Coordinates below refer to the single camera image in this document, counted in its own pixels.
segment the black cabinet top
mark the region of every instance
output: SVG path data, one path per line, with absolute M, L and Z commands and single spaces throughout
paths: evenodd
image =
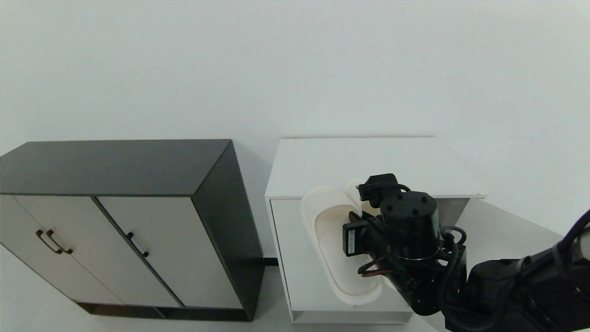
M 1 194 L 191 196 L 229 139 L 29 142 L 0 157 Z

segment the black door handle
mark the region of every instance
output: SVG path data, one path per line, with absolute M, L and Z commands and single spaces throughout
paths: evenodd
M 57 249 L 57 250 L 53 249 L 47 242 L 45 242 L 45 240 L 41 237 L 41 235 L 43 234 L 43 231 L 42 230 L 36 231 L 35 234 L 37 235 L 37 237 L 39 238 L 39 240 L 41 240 L 43 242 L 43 244 L 45 244 L 47 246 L 47 248 L 51 249 L 51 251 L 53 251 L 54 253 L 56 253 L 56 254 L 59 255 L 62 252 L 64 252 L 61 249 Z
M 133 241 L 133 233 L 129 232 L 127 233 L 127 238 L 129 239 L 129 241 L 131 241 L 131 243 L 135 246 L 135 249 L 137 249 L 137 251 L 139 251 L 140 253 L 142 252 L 141 250 L 139 250 L 139 247 L 137 246 L 137 244 L 135 244 L 135 241 Z M 143 257 L 148 257 L 149 256 L 149 252 L 144 251 L 142 253 Z
M 49 237 L 49 240 L 53 241 L 53 243 L 55 243 L 55 245 L 56 245 L 56 246 L 60 247 L 60 249 L 61 249 L 61 250 L 63 250 L 65 253 L 68 253 L 68 254 L 70 254 L 70 255 L 71 255 L 71 254 L 74 252 L 74 251 L 73 251 L 71 248 L 70 248 L 70 249 L 68 249 L 68 250 L 65 250 L 65 249 L 64 249 L 62 246 L 60 246 L 60 244 L 59 244 L 59 243 L 57 243 L 57 242 L 56 242 L 56 241 L 53 239 L 53 237 L 51 237 L 51 236 L 53 235 L 53 231 L 52 231 L 51 229 L 50 229 L 50 230 L 48 230 L 46 234 L 47 234 L 47 237 Z

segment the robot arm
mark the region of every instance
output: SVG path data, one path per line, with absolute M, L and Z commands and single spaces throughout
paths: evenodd
M 381 214 L 350 213 L 344 253 L 370 255 L 358 273 L 387 276 L 418 315 L 441 311 L 454 332 L 590 327 L 590 211 L 552 248 L 479 263 L 467 278 L 467 234 L 440 227 L 434 198 L 400 185 L 393 174 L 372 176 L 358 190 Z M 452 231 L 461 234 L 458 241 Z

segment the white slipper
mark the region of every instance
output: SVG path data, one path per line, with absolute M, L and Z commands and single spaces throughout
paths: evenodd
M 378 214 L 381 214 L 381 210 L 379 208 L 374 208 L 371 206 L 371 204 L 368 201 L 361 201 L 360 200 L 360 194 L 359 194 L 359 190 L 356 188 L 359 184 L 364 184 L 365 182 L 363 180 L 350 180 L 346 183 L 346 185 L 344 186 L 344 192 L 346 193 L 346 195 L 348 196 L 348 198 L 350 198 L 350 200 L 353 201 L 353 203 L 362 211 L 367 212 L 373 216 L 376 216 Z M 389 280 L 389 278 L 387 278 L 386 276 L 382 275 L 381 277 L 383 277 L 383 282 L 385 285 L 387 285 L 390 288 L 395 289 L 394 285 L 391 283 L 391 280 Z
M 362 305 L 381 295 L 382 282 L 357 273 L 371 261 L 369 255 L 346 257 L 342 250 L 342 225 L 349 222 L 350 211 L 360 213 L 345 193 L 331 187 L 314 188 L 301 200 L 303 223 L 332 291 L 344 303 Z

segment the sticker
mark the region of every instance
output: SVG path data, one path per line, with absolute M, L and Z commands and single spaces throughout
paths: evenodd
M 355 230 L 348 231 L 348 254 L 355 253 Z

